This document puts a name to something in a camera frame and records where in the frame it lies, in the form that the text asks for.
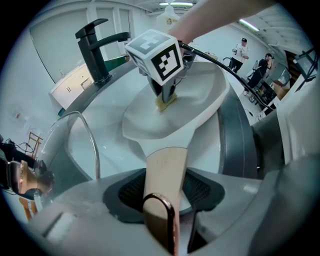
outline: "sponge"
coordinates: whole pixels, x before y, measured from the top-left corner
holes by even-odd
[[[164,103],[162,101],[162,95],[160,94],[156,99],[155,99],[155,105],[158,107],[158,111],[162,112],[164,111],[172,102],[174,102],[177,99],[177,94],[174,92],[171,99],[169,102]]]

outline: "man in white shirt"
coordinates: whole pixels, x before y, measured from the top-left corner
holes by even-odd
[[[231,58],[229,68],[234,68],[233,72],[237,73],[245,60],[249,59],[249,48],[247,47],[247,39],[242,38],[241,43],[238,43],[235,48],[232,49],[232,52],[234,54]]]

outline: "ceiling light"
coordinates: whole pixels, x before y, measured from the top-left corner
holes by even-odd
[[[161,3],[159,3],[159,5],[167,6],[169,4],[167,2],[161,2]],[[172,6],[193,6],[194,4],[191,2],[172,2],[171,5]]]
[[[242,24],[246,25],[254,31],[260,31],[260,29],[256,28],[254,25],[251,25],[248,21],[245,21],[244,19],[240,19],[239,22],[241,22]]]

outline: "human arm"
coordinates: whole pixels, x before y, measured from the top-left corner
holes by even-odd
[[[241,57],[244,58],[245,60],[249,59],[249,49],[246,49],[246,52],[241,54]]]
[[[234,53],[234,55],[237,54],[238,47],[239,47],[239,44],[236,44],[235,47],[232,49],[232,52]]]
[[[169,34],[189,44],[193,39],[273,5],[272,0],[201,0],[170,30]]]
[[[273,61],[272,59],[269,59],[269,60],[268,60],[268,66],[267,66],[267,68],[268,68],[269,70],[272,68],[273,63],[274,63],[274,61]]]

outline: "faucet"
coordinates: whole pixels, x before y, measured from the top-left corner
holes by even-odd
[[[59,71],[60,71],[61,77],[64,78],[66,75],[62,72],[61,69],[59,69]]]
[[[78,45],[86,66],[94,80],[94,84],[98,86],[103,86],[111,78],[111,74],[109,74],[105,66],[100,47],[117,41],[123,42],[130,38],[129,32],[122,32],[98,41],[95,27],[107,21],[107,18],[98,18],[75,33],[75,38],[80,39]]]

